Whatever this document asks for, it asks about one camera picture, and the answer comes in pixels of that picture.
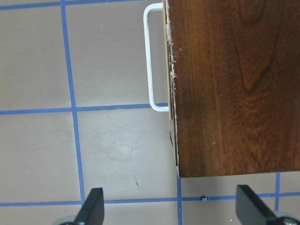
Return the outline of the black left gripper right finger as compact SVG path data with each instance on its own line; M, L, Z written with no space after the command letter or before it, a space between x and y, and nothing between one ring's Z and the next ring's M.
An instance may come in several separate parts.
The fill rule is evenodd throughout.
M236 187L236 216L242 225L280 225L281 219L248 185Z

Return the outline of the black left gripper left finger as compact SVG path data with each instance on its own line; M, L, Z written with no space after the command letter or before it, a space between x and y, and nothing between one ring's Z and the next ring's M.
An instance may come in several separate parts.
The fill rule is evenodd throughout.
M105 218L103 189L92 188L79 213L74 225L102 225Z

